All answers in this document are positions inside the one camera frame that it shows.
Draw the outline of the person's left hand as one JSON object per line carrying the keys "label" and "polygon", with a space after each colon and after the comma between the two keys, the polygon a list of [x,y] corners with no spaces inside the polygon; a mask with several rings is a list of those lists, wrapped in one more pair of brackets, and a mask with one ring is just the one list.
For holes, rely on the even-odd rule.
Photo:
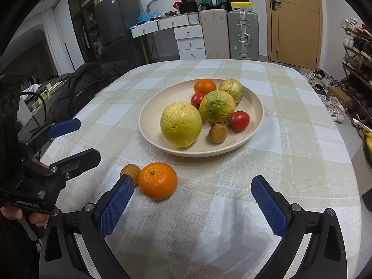
{"label": "person's left hand", "polygon": [[46,228],[47,222],[49,221],[49,215],[45,215],[42,213],[33,212],[30,215],[26,215],[22,209],[18,207],[14,207],[9,204],[5,204],[5,206],[1,207],[1,213],[7,218],[8,220],[21,220],[25,216],[29,219],[31,224],[36,225],[37,227],[44,227]]}

